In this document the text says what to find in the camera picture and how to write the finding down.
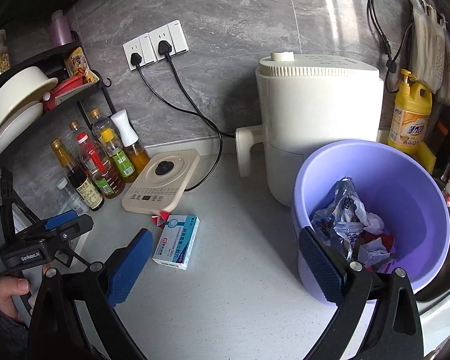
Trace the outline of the left hand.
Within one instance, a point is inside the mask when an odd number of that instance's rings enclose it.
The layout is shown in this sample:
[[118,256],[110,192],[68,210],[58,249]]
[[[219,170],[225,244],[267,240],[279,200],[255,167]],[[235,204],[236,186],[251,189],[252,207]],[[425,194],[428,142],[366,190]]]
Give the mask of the left hand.
[[31,284],[27,278],[2,276],[0,278],[0,311],[14,322],[23,323],[24,319],[14,304],[13,296],[27,295]]

